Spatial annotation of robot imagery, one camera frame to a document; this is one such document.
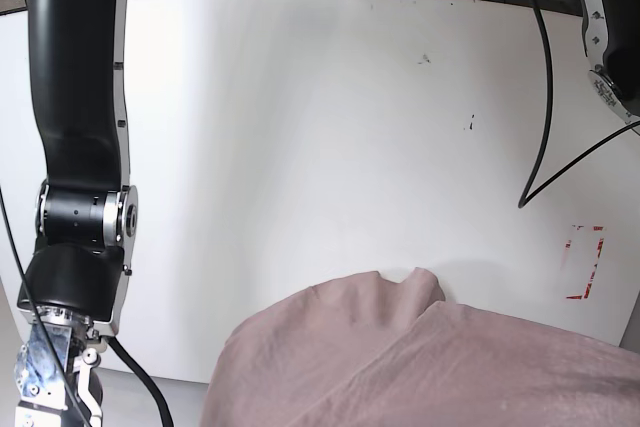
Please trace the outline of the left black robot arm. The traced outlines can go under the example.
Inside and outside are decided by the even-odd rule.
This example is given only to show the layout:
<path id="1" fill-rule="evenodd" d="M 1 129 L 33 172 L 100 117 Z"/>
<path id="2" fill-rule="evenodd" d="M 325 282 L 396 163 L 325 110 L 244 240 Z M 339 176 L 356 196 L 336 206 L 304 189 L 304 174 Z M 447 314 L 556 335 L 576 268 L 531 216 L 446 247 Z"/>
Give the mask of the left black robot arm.
<path id="1" fill-rule="evenodd" d="M 582 39 L 590 63 L 588 76 L 598 97 L 627 123 L 578 155 L 538 187 L 533 183 L 548 145 L 554 103 L 551 47 L 537 0 L 529 0 L 538 25 L 546 69 L 545 120 L 540 146 L 518 201 L 525 207 L 544 189 L 587 156 L 627 131 L 639 128 L 639 0 L 580 0 Z"/>

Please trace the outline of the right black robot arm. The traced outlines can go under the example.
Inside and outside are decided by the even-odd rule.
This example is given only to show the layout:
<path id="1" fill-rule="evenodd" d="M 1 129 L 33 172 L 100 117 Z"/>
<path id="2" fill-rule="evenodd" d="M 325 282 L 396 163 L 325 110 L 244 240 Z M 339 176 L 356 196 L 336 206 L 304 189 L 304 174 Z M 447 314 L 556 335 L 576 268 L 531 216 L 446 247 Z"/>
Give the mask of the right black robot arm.
<path id="1" fill-rule="evenodd" d="M 163 425 L 160 389 L 118 340 L 136 238 L 124 90 L 127 0 L 27 0 L 31 100 L 46 176 L 35 245 L 19 265 L 18 310 L 30 333 L 14 379 L 19 426 L 99 426 L 97 368 L 113 351 L 146 387 Z"/>

